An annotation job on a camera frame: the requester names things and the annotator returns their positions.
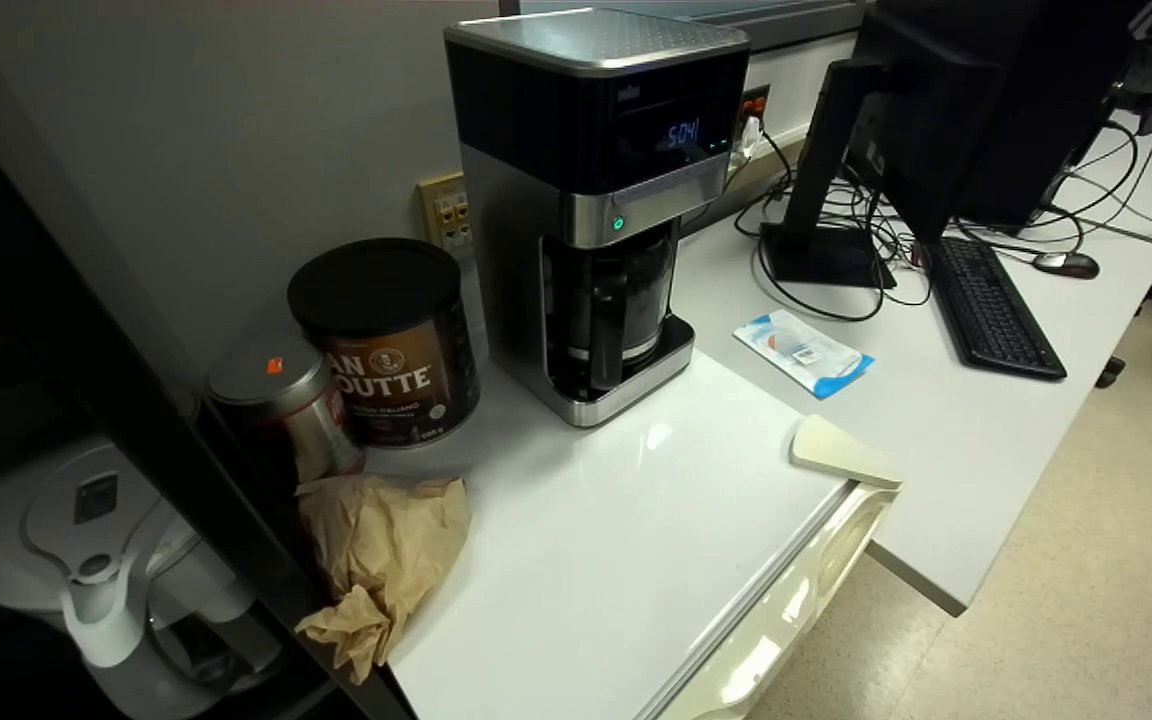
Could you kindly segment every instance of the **computer monitor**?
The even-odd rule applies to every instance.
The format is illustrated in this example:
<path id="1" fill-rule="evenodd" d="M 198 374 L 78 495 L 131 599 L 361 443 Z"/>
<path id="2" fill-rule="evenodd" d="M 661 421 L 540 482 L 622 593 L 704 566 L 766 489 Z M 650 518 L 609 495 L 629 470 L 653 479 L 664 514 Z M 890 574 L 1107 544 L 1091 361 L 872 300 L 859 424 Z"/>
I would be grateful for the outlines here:
<path id="1" fill-rule="evenodd" d="M 891 286 L 868 227 L 821 227 L 833 178 L 868 163 L 914 237 L 941 241 L 997 83 L 997 65 L 872 8 L 854 59 L 826 76 L 785 219 L 766 225 L 774 275 Z"/>

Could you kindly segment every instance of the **monitor stand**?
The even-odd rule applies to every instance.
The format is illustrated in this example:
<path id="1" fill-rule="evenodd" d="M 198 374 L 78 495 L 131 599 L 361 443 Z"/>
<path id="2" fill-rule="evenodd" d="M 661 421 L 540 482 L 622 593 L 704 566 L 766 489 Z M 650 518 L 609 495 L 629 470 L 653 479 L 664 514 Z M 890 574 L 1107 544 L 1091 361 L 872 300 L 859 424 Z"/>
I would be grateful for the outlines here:
<path id="1" fill-rule="evenodd" d="M 817 227 L 810 242 L 776 242 L 774 237 L 766 242 L 782 282 L 896 286 L 868 227 Z"/>

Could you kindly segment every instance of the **keyboard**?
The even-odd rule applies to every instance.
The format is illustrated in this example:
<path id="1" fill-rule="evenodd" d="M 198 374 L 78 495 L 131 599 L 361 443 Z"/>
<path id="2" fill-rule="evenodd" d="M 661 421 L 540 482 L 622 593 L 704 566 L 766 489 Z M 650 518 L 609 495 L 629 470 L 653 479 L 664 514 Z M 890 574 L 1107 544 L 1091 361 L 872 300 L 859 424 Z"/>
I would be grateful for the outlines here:
<path id="1" fill-rule="evenodd" d="M 966 364 L 1066 380 L 1061 357 L 989 242 L 945 237 L 941 242 L 922 242 L 922 250 Z"/>

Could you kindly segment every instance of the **white appliance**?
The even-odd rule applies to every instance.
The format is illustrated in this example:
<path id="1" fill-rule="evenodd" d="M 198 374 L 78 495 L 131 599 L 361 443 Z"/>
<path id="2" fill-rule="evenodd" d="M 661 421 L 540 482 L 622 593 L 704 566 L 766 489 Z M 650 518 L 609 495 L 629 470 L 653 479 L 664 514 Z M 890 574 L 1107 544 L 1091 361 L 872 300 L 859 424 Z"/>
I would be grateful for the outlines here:
<path id="1" fill-rule="evenodd" d="M 68 632 L 128 717 L 198 717 L 280 659 L 246 579 L 103 434 L 0 475 L 0 608 Z"/>

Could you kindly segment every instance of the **wall outlet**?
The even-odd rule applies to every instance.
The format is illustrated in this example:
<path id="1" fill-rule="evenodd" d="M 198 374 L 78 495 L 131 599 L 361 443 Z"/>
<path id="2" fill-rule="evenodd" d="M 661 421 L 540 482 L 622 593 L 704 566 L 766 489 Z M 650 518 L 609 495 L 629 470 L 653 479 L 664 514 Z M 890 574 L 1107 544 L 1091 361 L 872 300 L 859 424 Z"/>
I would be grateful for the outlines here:
<path id="1" fill-rule="evenodd" d="M 467 192 L 461 171 L 422 175 L 417 205 L 423 215 L 423 241 L 441 242 L 457 259 L 471 257 Z"/>

